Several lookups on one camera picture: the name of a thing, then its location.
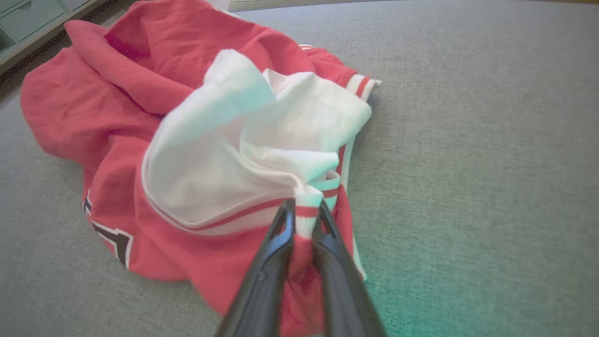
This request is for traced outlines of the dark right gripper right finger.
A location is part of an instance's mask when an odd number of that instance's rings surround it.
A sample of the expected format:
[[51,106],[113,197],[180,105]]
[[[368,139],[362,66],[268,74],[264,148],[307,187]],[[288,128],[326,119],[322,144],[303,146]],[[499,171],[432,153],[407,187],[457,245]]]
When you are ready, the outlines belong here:
[[321,276],[324,337],[388,337],[325,201],[313,230],[314,264]]

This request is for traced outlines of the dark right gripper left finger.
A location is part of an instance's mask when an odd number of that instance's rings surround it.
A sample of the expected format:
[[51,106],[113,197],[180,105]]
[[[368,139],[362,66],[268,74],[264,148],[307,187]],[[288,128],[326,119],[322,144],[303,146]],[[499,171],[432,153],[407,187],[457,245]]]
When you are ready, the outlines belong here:
[[295,200],[280,205],[215,337],[280,337],[284,283],[295,234]]

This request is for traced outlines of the red basketball jersey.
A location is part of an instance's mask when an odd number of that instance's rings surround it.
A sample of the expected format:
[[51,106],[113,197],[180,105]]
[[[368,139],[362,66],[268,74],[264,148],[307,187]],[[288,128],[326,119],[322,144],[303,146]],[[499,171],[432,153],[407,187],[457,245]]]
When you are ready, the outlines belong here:
[[83,209],[109,250],[133,273],[192,282],[223,315],[293,199],[280,333],[321,337],[317,209],[365,279],[347,177],[380,81],[205,0],[65,28],[72,45],[24,77],[21,107],[43,151],[82,166]]

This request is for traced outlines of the grey sofa seat cushion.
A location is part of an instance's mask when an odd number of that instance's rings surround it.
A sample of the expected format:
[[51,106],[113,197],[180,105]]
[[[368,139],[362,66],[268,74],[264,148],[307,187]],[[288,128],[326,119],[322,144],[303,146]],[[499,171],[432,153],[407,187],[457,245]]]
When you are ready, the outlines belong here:
[[[599,5],[402,0],[241,12],[381,81],[351,156],[366,285],[389,337],[599,337]],[[78,164],[0,76],[0,337],[212,337],[188,282],[128,272]]]

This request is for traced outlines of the pale green drawer cabinet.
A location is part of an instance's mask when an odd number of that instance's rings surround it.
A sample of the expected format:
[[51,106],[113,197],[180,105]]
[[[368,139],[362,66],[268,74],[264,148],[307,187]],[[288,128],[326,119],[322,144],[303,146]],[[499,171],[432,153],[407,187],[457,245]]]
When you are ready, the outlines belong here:
[[0,74],[109,0],[0,0]]

